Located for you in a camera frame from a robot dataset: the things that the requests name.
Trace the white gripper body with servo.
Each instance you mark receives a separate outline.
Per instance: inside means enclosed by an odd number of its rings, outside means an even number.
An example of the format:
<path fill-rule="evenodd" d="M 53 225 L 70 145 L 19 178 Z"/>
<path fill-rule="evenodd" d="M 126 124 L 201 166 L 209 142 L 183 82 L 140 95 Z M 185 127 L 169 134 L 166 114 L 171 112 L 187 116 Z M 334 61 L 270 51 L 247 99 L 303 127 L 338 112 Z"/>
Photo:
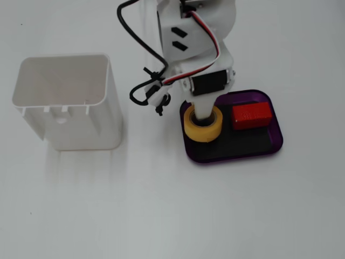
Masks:
<path fill-rule="evenodd" d="M 204 94 L 217 98 L 230 91 L 233 57 L 224 44 L 235 23 L 234 15 L 160 15 L 158 25 L 163 57 L 169 68 L 158 91 L 162 100 L 174 83 L 185 99 Z"/>

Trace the white moving gripper finger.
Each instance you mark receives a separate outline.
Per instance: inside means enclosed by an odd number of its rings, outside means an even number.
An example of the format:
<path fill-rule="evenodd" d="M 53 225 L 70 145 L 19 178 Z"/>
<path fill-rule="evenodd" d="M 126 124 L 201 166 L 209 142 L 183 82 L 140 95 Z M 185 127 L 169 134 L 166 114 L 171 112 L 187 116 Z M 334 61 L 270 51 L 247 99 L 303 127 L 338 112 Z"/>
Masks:
<path fill-rule="evenodd" d="M 196 119 L 204 120 L 210 117 L 217 97 L 214 94 L 204 94 L 192 98 Z"/>

